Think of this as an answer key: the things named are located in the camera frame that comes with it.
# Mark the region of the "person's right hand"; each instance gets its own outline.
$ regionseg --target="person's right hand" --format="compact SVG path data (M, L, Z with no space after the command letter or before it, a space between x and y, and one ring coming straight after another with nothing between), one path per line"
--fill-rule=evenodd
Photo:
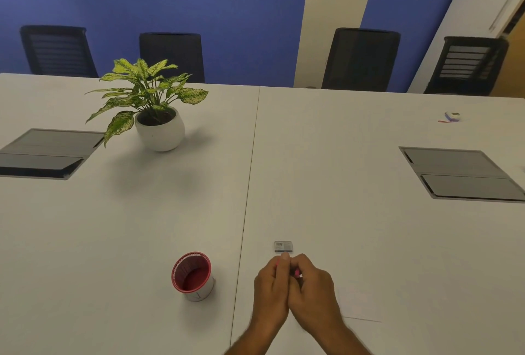
M332 332L346 329L341 316L330 274L317 269L304 254L290 261L290 268L302 273L302 287L289 278L288 307L299 325L318 342Z

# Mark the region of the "red and white cup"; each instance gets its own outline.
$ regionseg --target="red and white cup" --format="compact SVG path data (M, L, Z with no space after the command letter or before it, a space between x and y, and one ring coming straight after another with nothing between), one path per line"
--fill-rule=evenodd
M171 283L190 301L204 300L212 292L215 279L212 263L201 252L184 254L175 263L171 272Z

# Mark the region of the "potted plant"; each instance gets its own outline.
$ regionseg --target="potted plant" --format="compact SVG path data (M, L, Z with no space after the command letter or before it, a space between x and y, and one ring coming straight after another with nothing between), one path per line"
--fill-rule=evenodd
M184 138L184 123L179 112L170 106L176 99L185 104L198 104L206 98L208 91L201 88L185 88L191 75L165 79L159 73L164 69L177 68L168 65L167 60L148 67L139 59L131 64L125 59L115 60L113 73L106 73L100 78L104 81L127 80L132 88L107 88L89 91L88 93L105 93L102 99L108 98L106 104L93 113L86 123L99 114L115 107L131 107L135 110L118 112L109 123L104 134L104 146L113 136L128 131L135 124L142 142L146 147L156 151L168 151L176 148Z

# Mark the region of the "white wall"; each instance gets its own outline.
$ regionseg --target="white wall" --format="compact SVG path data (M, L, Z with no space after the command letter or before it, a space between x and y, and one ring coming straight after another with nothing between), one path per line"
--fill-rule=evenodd
M306 0L295 87L321 88L326 60L338 27L359 27L368 0Z
M512 17L521 0L453 0L419 70L409 93L423 93L445 45L445 36L496 38Z

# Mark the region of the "chair backrest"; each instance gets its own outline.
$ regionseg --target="chair backrest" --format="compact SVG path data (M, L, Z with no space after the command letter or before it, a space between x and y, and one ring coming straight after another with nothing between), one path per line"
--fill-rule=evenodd
M98 77L85 27L28 25L20 35L34 75Z
M195 33L141 33L140 57L151 66L161 60L175 64L178 69L162 71L165 78L190 73L192 83L204 83L204 63L200 34Z
M400 40L397 32L336 29L322 87L386 91Z
M425 93L489 95L509 42L485 37L446 37Z

